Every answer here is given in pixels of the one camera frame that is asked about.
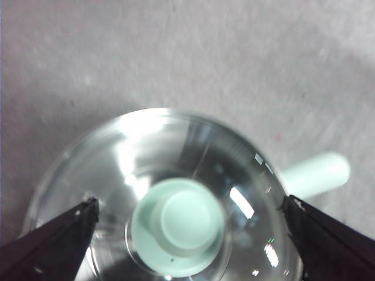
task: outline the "mint green rod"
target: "mint green rod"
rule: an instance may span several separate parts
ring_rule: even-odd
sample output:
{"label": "mint green rod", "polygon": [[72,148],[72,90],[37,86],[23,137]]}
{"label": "mint green rod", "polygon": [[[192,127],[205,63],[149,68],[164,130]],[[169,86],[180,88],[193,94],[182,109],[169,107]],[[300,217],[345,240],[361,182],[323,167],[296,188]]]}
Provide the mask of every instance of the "mint green rod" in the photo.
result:
{"label": "mint green rod", "polygon": [[294,164],[281,174],[287,192],[303,199],[344,185],[350,166],[341,154],[328,152]]}

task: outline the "mint green cap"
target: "mint green cap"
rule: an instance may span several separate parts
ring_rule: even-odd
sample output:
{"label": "mint green cap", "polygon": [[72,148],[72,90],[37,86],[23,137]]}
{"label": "mint green cap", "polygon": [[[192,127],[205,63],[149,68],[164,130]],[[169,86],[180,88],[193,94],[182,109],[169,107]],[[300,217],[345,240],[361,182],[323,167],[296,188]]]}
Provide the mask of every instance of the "mint green cap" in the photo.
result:
{"label": "mint green cap", "polygon": [[220,250],[224,215],[214,195],[197,181],[174,178],[153,186],[131,224],[134,247],[152,270],[172,277],[199,273]]}

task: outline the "gray carpet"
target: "gray carpet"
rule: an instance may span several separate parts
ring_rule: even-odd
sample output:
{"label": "gray carpet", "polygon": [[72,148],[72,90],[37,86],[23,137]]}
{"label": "gray carpet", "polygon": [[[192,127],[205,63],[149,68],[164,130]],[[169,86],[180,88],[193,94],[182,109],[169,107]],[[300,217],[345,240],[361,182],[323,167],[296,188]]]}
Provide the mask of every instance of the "gray carpet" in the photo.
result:
{"label": "gray carpet", "polygon": [[375,2],[3,1],[2,242],[54,158],[149,107],[202,112],[274,166],[326,150],[347,185],[309,200],[375,238]]}

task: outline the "clear glass dish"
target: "clear glass dish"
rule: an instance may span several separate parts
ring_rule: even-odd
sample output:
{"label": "clear glass dish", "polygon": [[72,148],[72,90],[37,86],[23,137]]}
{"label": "clear glass dish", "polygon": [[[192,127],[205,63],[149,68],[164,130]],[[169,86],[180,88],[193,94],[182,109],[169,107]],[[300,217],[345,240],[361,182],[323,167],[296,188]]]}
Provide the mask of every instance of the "clear glass dish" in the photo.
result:
{"label": "clear glass dish", "polygon": [[[226,220],[215,260],[180,278],[142,263],[129,229],[141,198],[173,177],[204,184]],[[201,116],[145,109],[114,119],[61,155],[35,193],[24,231],[95,196],[100,220],[76,280],[299,280],[300,259],[277,210],[284,195],[274,169],[239,134]]]}

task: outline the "cylindrical object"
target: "cylindrical object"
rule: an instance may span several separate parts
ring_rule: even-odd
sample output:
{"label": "cylindrical object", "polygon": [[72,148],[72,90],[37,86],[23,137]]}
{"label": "cylindrical object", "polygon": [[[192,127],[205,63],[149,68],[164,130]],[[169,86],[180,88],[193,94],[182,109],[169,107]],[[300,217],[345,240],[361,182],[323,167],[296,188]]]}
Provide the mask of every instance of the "cylindrical object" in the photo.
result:
{"label": "cylindrical object", "polygon": [[202,253],[219,232],[216,202],[207,193],[179,191],[178,186],[175,189],[176,192],[167,194],[152,212],[152,233],[160,246],[172,255]]}
{"label": "cylindrical object", "polygon": [[341,154],[328,152],[294,164],[282,176],[289,194],[307,198],[345,184],[350,166]]}

